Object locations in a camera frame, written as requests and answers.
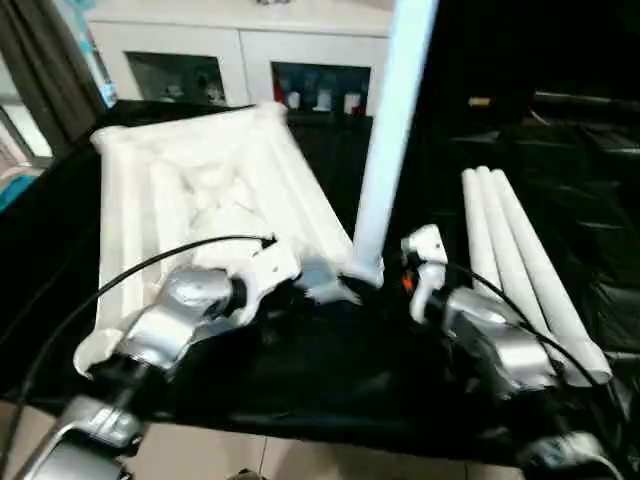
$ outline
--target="floor tile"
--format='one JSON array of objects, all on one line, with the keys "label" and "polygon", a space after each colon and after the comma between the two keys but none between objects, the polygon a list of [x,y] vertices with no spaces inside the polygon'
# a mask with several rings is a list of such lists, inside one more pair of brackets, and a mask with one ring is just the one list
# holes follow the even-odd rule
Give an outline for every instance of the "floor tile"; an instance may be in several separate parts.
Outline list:
[{"label": "floor tile", "polygon": [[485,465],[482,463],[467,463],[468,480],[523,480],[522,472],[518,468],[502,467],[499,465]]},{"label": "floor tile", "polygon": [[[39,410],[25,410],[7,479],[13,478],[54,421]],[[136,480],[224,480],[243,468],[258,471],[264,442],[264,437],[254,435],[152,425],[138,455],[127,463]]]},{"label": "floor tile", "polygon": [[347,445],[268,438],[268,480],[464,480],[464,464]]},{"label": "floor tile", "polygon": [[176,425],[153,425],[129,460],[136,480],[204,480],[258,471],[265,438]]}]

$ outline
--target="table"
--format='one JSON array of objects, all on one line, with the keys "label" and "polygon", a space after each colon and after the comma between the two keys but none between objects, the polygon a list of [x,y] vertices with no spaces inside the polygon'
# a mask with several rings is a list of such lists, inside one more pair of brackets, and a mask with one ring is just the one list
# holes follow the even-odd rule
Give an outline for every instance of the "table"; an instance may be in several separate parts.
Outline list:
[{"label": "table", "polygon": [[[96,128],[220,110],[119,102]],[[351,235],[371,120],[292,114],[288,123]],[[10,366],[0,378],[5,398],[15,394],[56,323],[97,288],[100,161],[89,133],[0,215],[7,277],[0,335],[21,317],[0,344],[0,359]],[[418,119],[392,216],[388,258],[412,229],[437,223],[449,258],[468,264],[459,173],[481,164],[505,168],[585,324],[617,356],[616,374],[631,385],[640,351],[640,258],[634,256],[640,251],[640,215],[630,207],[640,200],[633,185],[640,167],[638,154],[614,133],[511,126],[452,138]],[[635,133],[626,135],[631,141]],[[448,281],[465,283],[454,275]],[[290,311],[196,347],[154,420],[512,462],[498,412],[444,381],[441,350],[388,303],[311,309],[292,299]],[[61,338],[38,378],[33,404],[57,413],[73,395],[91,391],[71,358],[94,315],[85,312]],[[416,394],[418,384],[428,386],[428,395]]]}]

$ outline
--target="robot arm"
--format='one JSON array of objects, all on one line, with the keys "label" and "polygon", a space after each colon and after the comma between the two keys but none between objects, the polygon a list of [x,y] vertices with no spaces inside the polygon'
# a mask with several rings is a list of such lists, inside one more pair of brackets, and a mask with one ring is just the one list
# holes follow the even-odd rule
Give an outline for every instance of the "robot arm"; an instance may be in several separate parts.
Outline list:
[{"label": "robot arm", "polygon": [[444,285],[446,255],[437,227],[423,227],[403,242],[403,251],[417,277],[411,316],[473,358],[486,390],[507,412],[525,478],[621,480],[598,439],[571,428],[556,398],[559,379],[548,352],[520,326],[516,312],[469,288]]},{"label": "robot arm", "polygon": [[143,419],[189,349],[248,325],[261,299],[299,274],[298,259],[280,242],[234,275],[219,269],[172,272],[111,357],[89,370],[104,397],[73,399],[16,479],[132,478],[118,457],[136,454],[146,431]]}]

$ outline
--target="white foam tube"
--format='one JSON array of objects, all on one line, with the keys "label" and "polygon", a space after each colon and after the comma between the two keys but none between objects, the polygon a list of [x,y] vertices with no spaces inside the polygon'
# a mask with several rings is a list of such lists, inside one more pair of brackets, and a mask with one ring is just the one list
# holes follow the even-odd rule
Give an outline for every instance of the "white foam tube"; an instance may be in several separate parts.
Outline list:
[{"label": "white foam tube", "polygon": [[496,257],[504,293],[522,310],[522,313],[527,316],[538,332],[545,336],[551,335],[520,257],[518,246],[509,228],[509,223],[502,210],[491,172],[487,167],[480,167],[477,172],[480,178],[493,253]]},{"label": "white foam tube", "polygon": [[[598,383],[607,382],[611,378],[611,368],[602,350],[587,334],[509,180],[501,170],[495,170],[492,178],[551,331]],[[589,385],[577,370],[569,370],[567,380],[576,386]]]},{"label": "white foam tube", "polygon": [[[489,226],[484,211],[480,180],[475,170],[468,168],[462,172],[462,192],[464,194],[464,212],[467,219],[471,269],[489,280],[493,286],[502,289],[498,266],[493,255],[491,237],[489,236]],[[477,280],[473,281],[473,286],[479,292],[497,297],[495,293]]]},{"label": "white foam tube", "polygon": [[437,0],[395,2],[354,235],[354,273],[378,284],[382,282],[382,248],[437,9]]}]

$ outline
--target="white cabinet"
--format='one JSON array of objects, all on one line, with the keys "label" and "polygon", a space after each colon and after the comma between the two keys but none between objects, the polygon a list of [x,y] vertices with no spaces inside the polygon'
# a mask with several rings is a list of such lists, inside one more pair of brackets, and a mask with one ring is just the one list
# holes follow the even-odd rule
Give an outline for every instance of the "white cabinet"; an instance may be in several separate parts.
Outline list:
[{"label": "white cabinet", "polygon": [[[141,25],[133,23],[92,23],[91,33],[102,61],[116,86],[118,98],[127,100],[160,99],[143,95],[145,84],[158,81],[158,69],[190,75],[176,78],[173,84],[190,90],[191,83],[207,88],[221,88],[224,103],[242,106],[251,103],[245,81],[239,32],[233,29],[198,28],[175,25]],[[179,62],[196,65],[196,71],[184,71]],[[172,87],[171,73],[165,87]],[[164,92],[165,97],[179,100],[179,92]]]},{"label": "white cabinet", "polygon": [[88,23],[121,99],[242,106],[293,92],[300,108],[344,109],[348,96],[373,115],[392,4],[100,0]]},{"label": "white cabinet", "polygon": [[367,85],[363,87],[368,97],[366,113],[373,115],[376,111],[384,75],[386,38],[250,31],[241,32],[240,38],[253,102],[275,99],[273,75],[278,63],[363,67],[368,74]]}]

